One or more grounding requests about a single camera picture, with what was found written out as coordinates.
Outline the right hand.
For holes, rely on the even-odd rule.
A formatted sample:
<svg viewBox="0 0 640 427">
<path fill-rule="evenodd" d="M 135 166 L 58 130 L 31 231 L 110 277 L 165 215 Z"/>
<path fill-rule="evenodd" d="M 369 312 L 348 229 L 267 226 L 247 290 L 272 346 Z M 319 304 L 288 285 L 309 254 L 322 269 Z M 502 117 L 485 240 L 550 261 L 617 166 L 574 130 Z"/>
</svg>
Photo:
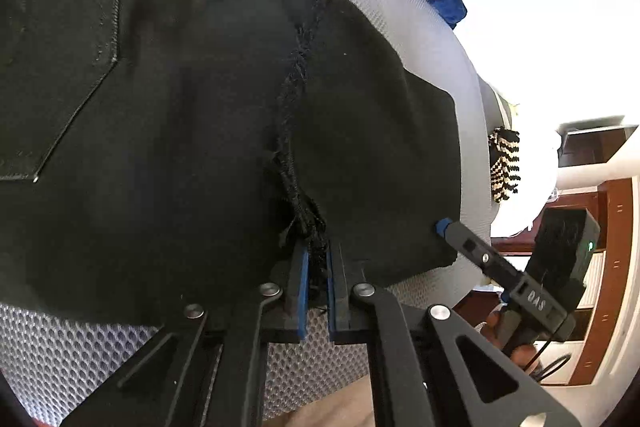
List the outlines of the right hand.
<svg viewBox="0 0 640 427">
<path fill-rule="evenodd" d="M 506 337 L 508 330 L 504 325 L 504 312 L 501 308 L 492 310 L 475 329 L 500 351 L 504 350 L 505 345 L 509 345 L 511 349 L 509 359 L 520 369 L 523 369 L 527 375 L 532 375 L 536 371 L 540 363 L 537 359 L 537 348 L 533 343 L 520 343 L 515 346 L 513 343 L 516 338 L 515 334 Z"/>
</svg>

